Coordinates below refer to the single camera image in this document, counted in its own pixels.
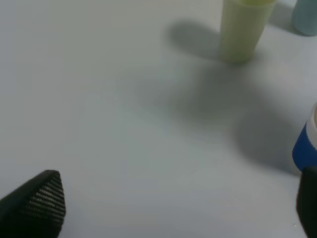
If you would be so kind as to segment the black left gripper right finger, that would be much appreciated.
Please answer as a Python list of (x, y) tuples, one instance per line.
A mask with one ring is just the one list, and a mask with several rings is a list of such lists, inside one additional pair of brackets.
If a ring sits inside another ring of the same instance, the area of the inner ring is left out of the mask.
[(296, 209), (308, 238), (317, 238), (317, 167), (302, 170)]

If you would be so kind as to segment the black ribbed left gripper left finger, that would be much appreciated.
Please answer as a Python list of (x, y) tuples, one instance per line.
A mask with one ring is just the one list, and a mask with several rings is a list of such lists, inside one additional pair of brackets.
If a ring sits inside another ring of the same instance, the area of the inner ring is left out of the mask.
[(44, 170), (0, 200), (0, 236), (57, 238), (65, 216), (60, 172)]

